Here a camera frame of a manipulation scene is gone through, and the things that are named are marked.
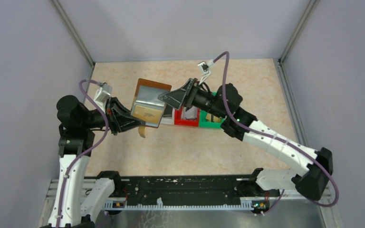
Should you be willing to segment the gold credit card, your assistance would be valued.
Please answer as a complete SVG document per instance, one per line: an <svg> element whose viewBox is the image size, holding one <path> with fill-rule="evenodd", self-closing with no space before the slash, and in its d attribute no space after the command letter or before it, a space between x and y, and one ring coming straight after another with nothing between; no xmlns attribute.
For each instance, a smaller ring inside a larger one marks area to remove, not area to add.
<svg viewBox="0 0 365 228"><path fill-rule="evenodd" d="M145 121L147 125L158 124L163 115L163 109L136 105L132 114L134 117Z"/></svg>

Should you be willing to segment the brown leather card holder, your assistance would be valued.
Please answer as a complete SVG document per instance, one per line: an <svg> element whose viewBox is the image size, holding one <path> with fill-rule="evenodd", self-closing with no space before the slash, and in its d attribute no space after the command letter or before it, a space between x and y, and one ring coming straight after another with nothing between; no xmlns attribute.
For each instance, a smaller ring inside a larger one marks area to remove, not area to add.
<svg viewBox="0 0 365 228"><path fill-rule="evenodd" d="M134 107L136 105L143 105L153 108L160 108L165 110L166 104L158 99L159 95L166 94L171 91L172 86L165 83L160 83L144 78L139 78L136 85L136 90L134 94L133 104L131 107L131 115ZM145 138L145 129L146 128L158 128L160 122L158 124L149 124L138 127L138 133L142 138Z"/></svg>

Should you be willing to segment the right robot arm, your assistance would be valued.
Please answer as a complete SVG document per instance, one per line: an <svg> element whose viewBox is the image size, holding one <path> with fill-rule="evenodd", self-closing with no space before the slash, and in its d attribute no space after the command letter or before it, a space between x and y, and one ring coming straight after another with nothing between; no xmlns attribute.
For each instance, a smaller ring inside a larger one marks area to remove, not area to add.
<svg viewBox="0 0 365 228"><path fill-rule="evenodd" d="M257 190L296 190L309 200L322 198L333 173L332 152L324 147L320 150L306 147L267 127L240 107L242 96L233 84L220 86L216 94L211 94L189 79L181 88L158 98L176 110L197 107L222 118L221 129L228 136L255 145L289 166L288 170L257 169Z"/></svg>

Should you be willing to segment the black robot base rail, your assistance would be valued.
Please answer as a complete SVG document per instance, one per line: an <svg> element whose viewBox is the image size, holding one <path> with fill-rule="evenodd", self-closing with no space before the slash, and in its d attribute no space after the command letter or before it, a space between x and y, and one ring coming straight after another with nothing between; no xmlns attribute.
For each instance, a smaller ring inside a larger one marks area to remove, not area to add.
<svg viewBox="0 0 365 228"><path fill-rule="evenodd" d="M116 182L103 209L111 215L125 210L250 210L269 209L280 190L256 184L260 169L243 175L129 176Z"/></svg>

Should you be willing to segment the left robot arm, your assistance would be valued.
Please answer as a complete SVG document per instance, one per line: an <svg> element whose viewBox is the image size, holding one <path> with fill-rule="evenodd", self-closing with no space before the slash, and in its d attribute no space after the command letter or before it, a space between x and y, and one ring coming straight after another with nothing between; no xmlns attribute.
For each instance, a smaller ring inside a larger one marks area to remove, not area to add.
<svg viewBox="0 0 365 228"><path fill-rule="evenodd" d="M53 210L47 228L95 228L96 219L109 197L125 196L125 185L117 171L101 171L95 185L82 199L85 172L91 152L108 133L117 135L144 125L130 114L116 97L105 102L105 108L88 110L75 96L66 95L56 105L60 139L60 174ZM104 132L94 143L94 130Z"/></svg>

